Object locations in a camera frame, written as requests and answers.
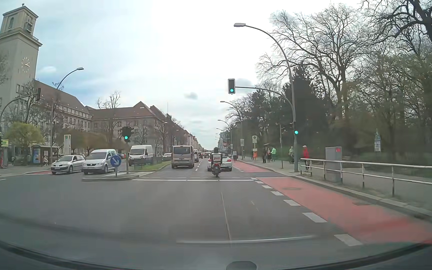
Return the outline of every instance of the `sidewalk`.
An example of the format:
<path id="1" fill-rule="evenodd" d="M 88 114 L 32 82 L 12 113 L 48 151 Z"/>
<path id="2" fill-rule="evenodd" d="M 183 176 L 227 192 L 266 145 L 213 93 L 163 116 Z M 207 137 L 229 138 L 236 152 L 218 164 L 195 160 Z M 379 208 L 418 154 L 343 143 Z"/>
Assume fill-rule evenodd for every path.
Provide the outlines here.
<path id="1" fill-rule="evenodd" d="M 8 165 L 6 169 L 0 169 L 1 177 L 14 176 L 14 175 L 24 175 L 30 172 L 46 171 L 49 170 L 49 166 L 39 166 L 39 165 L 28 165 L 28 166 L 12 166 Z"/>
<path id="2" fill-rule="evenodd" d="M 242 161 L 241 156 L 238 157 L 238 162 Z M 333 183 L 324 180 L 324 170 L 312 168 L 309 172 L 294 173 L 294 164 L 288 161 L 283 161 L 283 169 L 281 169 L 281 161 L 263 163 L 261 158 L 251 160 L 251 157 L 244 157 L 245 163 L 249 163 L 261 168 L 272 170 L 283 175 L 305 179 L 319 186 L 325 186 L 333 190 L 341 190 L 344 193 L 352 193 L 361 195 L 373 200 L 387 202 L 393 206 L 400 206 L 421 214 L 432 216 L 432 185 L 425 185 L 413 182 L 394 181 L 394 197 L 392 196 L 393 181 L 379 177 L 363 176 L 351 174 L 347 172 L 361 172 L 358 168 L 344 168 L 343 183 Z M 384 175 L 387 173 L 377 171 L 365 171 L 365 174 Z M 402 179 L 411 179 L 425 182 L 432 182 L 431 178 L 423 178 L 416 176 L 408 176 L 395 174 L 394 177 Z"/>

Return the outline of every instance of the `gray utility box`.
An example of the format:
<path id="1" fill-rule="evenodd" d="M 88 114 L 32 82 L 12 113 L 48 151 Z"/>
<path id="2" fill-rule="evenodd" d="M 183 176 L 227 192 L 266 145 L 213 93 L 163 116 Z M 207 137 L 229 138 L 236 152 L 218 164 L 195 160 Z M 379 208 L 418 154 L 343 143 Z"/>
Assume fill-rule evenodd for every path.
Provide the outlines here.
<path id="1" fill-rule="evenodd" d="M 343 179 L 341 179 L 341 173 L 339 170 L 341 169 L 341 164 L 339 162 L 330 162 L 330 161 L 341 161 L 343 160 L 343 148 L 340 146 L 334 147 L 326 147 L 326 180 L 331 181 L 333 183 L 342 183 Z"/>

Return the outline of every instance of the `blue directional sign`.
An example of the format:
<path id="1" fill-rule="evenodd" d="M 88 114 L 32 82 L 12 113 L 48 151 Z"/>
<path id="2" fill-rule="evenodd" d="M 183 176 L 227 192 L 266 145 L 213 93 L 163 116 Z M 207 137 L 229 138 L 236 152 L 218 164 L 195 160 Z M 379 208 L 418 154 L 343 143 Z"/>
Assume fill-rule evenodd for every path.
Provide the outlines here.
<path id="1" fill-rule="evenodd" d="M 121 157 L 119 157 L 118 155 L 112 156 L 109 161 L 111 162 L 111 165 L 113 165 L 113 167 L 119 167 L 121 165 Z"/>

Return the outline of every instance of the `person in red jacket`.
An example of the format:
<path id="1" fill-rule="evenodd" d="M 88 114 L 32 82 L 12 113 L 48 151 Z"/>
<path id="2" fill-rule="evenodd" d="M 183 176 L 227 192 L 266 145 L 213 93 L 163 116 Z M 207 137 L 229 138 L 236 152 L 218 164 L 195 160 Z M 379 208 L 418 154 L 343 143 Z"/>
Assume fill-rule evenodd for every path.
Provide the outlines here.
<path id="1" fill-rule="evenodd" d="M 306 147 L 306 145 L 303 145 L 303 158 L 304 159 L 309 158 L 309 151 L 308 151 L 308 147 Z M 307 172 L 309 170 L 309 160 L 304 160 L 304 165 L 306 167 L 305 172 Z"/>

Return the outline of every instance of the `road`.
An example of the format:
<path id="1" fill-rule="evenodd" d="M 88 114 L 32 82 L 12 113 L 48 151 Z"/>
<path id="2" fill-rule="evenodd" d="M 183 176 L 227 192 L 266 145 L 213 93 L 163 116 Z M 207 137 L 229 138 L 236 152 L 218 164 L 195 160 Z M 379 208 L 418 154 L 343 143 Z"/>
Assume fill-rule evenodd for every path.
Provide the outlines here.
<path id="1" fill-rule="evenodd" d="M 432 241 L 432 224 L 423 220 L 240 161 L 233 166 L 219 179 L 206 158 L 193 169 L 167 166 L 129 181 L 82 181 L 88 176 L 80 172 L 0 178 L 0 247 L 119 268 L 224 269 L 249 260 L 281 269 Z M 15 260 L 0 256 L 1 269 Z"/>

